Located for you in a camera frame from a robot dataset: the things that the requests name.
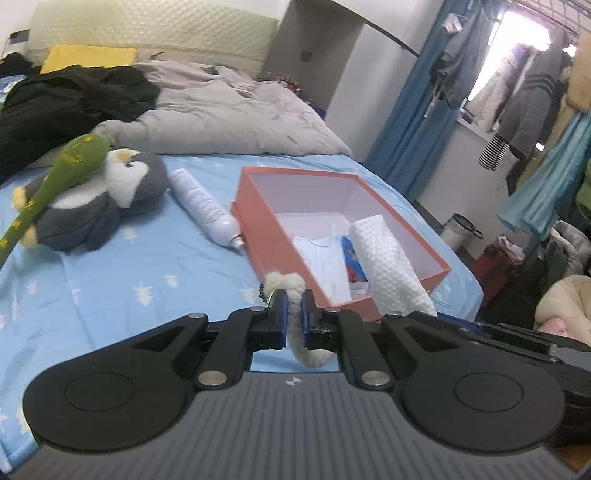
yellow pillow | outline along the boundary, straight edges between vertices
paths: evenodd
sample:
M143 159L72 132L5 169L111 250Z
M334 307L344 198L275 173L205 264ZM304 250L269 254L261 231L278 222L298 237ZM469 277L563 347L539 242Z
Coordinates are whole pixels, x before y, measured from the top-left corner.
M41 73L55 72L70 65L83 67L121 67L135 61L136 48L91 47L88 45L56 45L49 49Z

blue curtain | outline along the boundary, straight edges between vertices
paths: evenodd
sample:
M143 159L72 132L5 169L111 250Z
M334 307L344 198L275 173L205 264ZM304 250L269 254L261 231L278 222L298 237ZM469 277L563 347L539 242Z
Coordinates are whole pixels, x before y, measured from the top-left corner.
M450 13L466 15L470 0L446 0L398 101L372 147L364 166L398 190L409 202L431 178L458 116L438 100L425 119L433 84L429 72L449 36L441 27Z

white spray bottle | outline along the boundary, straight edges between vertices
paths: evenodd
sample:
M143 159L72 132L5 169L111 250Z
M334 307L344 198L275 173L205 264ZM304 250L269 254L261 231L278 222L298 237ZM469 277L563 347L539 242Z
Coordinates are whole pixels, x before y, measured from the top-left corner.
M212 241L237 250L244 246L238 221L187 170L175 170L168 178L175 198Z

metal screw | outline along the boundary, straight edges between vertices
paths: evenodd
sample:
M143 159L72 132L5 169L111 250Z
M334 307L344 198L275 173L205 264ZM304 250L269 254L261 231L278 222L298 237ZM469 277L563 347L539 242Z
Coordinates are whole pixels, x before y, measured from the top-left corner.
M206 372L200 373L197 380L199 380L201 385L218 387L228 381L228 376L219 370L207 370Z
M380 370L370 370L361 375L361 381L371 387L381 387L390 381L390 375Z

stuffed animal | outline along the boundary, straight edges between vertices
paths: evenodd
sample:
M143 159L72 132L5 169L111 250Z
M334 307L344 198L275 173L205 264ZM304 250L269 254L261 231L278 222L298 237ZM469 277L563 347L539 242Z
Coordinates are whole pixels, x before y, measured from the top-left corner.
M0 268L35 218L60 193L96 172L109 151L109 143L98 135L82 135L68 143L55 159L43 184L33 197L25 199L20 215L0 238Z
M23 211L28 199L43 185L38 177L12 193L15 208ZM96 250L115 234L123 216L155 209L168 188L162 159L151 153L122 148L106 155L102 169L66 190L36 218L21 243L67 251L78 245Z

